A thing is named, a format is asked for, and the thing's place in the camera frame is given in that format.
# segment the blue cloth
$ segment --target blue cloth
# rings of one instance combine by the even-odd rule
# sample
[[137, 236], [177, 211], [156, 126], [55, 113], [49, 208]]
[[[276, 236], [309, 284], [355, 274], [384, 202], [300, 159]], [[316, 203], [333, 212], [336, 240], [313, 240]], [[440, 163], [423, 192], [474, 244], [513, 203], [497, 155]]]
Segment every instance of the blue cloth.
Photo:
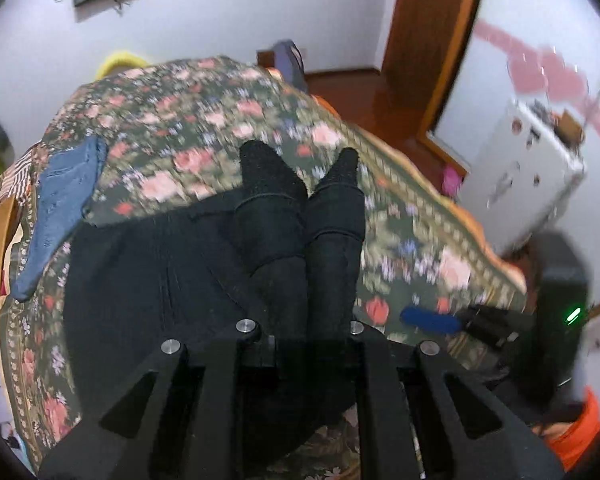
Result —
[[83, 206], [93, 193], [106, 158], [106, 143], [92, 136], [49, 160], [40, 175], [38, 219], [27, 262], [11, 287], [16, 300], [31, 297], [51, 256], [82, 219]]
[[415, 305], [404, 308], [400, 313], [400, 321], [439, 334], [455, 334], [463, 329], [462, 322], [452, 314], [438, 314]]

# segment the striped cloth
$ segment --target striped cloth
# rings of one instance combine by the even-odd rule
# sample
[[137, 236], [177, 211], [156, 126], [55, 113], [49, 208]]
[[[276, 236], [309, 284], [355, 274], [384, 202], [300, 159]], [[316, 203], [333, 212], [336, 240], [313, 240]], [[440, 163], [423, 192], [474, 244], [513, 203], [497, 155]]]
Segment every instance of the striped cloth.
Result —
[[35, 147], [36, 145], [31, 146], [2, 174], [0, 202], [9, 196], [15, 196], [20, 205], [24, 204], [27, 187], [30, 183], [31, 155]]

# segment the floral blanket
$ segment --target floral blanket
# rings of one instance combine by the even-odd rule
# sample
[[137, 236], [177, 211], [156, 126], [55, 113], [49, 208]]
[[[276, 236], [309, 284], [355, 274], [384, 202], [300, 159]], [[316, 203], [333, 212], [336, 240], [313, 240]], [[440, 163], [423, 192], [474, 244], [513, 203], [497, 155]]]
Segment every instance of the floral blanket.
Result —
[[[86, 215], [96, 225], [156, 214], [239, 186], [238, 147], [247, 139], [273, 146], [309, 190], [340, 149], [352, 146], [360, 153], [366, 196], [354, 306], [359, 319], [392, 340], [415, 344], [427, 335], [400, 322], [409, 304], [438, 312], [472, 301], [517, 310], [525, 304], [520, 276], [490, 253], [479, 227], [403, 155], [266, 70], [218, 57], [133, 69], [87, 84], [60, 109], [34, 151], [33, 184], [49, 155], [93, 135], [109, 147]], [[32, 192], [22, 216], [24, 236], [11, 251], [11, 280], [27, 259], [35, 219]], [[25, 303], [8, 297], [0, 311], [3, 376], [34, 467], [80, 421], [62, 330], [70, 253], [71, 239], [49, 262], [33, 297]], [[467, 368], [477, 367], [486, 351], [467, 336], [441, 342]], [[260, 478], [354, 474], [356, 425], [353, 408]]]

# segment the metal screw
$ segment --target metal screw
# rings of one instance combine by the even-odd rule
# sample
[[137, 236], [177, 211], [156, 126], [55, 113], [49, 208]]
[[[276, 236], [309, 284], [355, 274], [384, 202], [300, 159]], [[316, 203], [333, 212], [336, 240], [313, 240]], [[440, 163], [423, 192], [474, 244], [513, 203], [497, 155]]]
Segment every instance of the metal screw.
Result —
[[249, 332], [253, 332], [255, 330], [256, 322], [253, 319], [241, 319], [235, 324], [235, 328], [238, 332], [248, 334]]
[[160, 345], [160, 350], [165, 354], [175, 354], [180, 350], [180, 342], [177, 339], [167, 339]]
[[351, 335], [358, 335], [358, 334], [362, 334], [362, 331], [365, 329], [365, 326], [360, 323], [359, 321], [352, 321], [350, 324], [350, 328], [349, 331], [351, 332]]
[[423, 341], [420, 343], [420, 351], [424, 355], [437, 355], [440, 352], [440, 346], [435, 341]]

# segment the floor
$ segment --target floor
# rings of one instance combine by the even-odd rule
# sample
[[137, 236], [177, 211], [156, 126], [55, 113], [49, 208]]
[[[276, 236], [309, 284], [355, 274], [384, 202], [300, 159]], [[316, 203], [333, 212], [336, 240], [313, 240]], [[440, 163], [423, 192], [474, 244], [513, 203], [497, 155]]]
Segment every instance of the floor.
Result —
[[382, 75], [368, 70], [307, 76], [309, 92], [326, 99], [344, 121], [357, 124], [407, 155], [440, 190], [443, 161], [416, 140], [424, 110], [395, 104]]

